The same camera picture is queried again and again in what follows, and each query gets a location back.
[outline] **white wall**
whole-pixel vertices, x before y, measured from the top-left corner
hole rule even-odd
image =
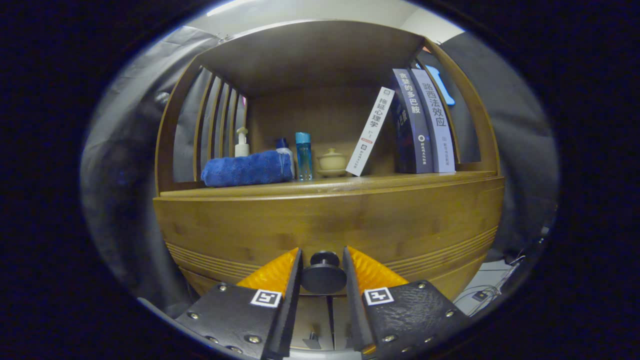
[[[203,14],[186,25],[220,37],[301,19],[358,20],[400,28],[417,9],[403,0],[253,0],[210,17]]]
[[[435,42],[445,42],[464,32],[464,30],[457,25],[422,8],[416,8],[400,28],[411,31],[412,33],[424,35]]]

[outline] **blue object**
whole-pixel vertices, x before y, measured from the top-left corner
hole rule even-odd
[[[200,178],[205,185],[217,188],[282,183],[293,179],[291,158],[272,150],[239,158],[211,159]]]
[[[298,180],[314,178],[313,158],[311,157],[311,135],[296,133],[296,149],[298,150]]]
[[[444,97],[444,101],[447,103],[447,105],[455,105],[456,101],[449,95],[449,93],[447,92],[447,88],[444,87],[444,84],[442,83],[442,79],[440,79],[440,71],[438,71],[438,69],[434,68],[433,66],[425,66],[431,76],[433,76],[433,79],[436,81],[436,85],[438,85],[440,92],[442,92],[442,97]],[[420,65],[415,64],[415,67],[419,69]]]
[[[309,133],[296,133],[296,143],[311,143]]]
[[[287,143],[287,138],[278,138],[276,140],[276,149],[279,149],[281,147],[289,147],[289,144]]]

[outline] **soap dispenser bottle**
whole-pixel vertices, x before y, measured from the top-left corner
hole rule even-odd
[[[293,178],[296,178],[296,166],[293,165],[293,152],[289,148],[289,144],[287,143],[287,138],[279,138],[276,140],[276,151],[280,154],[289,155],[289,159],[291,159],[291,175]]]
[[[236,133],[238,134],[238,144],[236,144],[236,157],[249,156],[249,144],[246,143],[246,135],[249,130],[246,127],[239,128]]]

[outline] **saucer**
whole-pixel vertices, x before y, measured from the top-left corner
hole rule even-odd
[[[336,177],[340,175],[344,175],[347,173],[347,169],[338,169],[338,170],[318,170],[318,174],[326,177]]]

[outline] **black knob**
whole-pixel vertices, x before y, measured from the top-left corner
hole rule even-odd
[[[338,267],[338,255],[330,251],[316,252],[311,266],[302,271],[302,287],[316,294],[332,294],[344,288],[347,275]]]

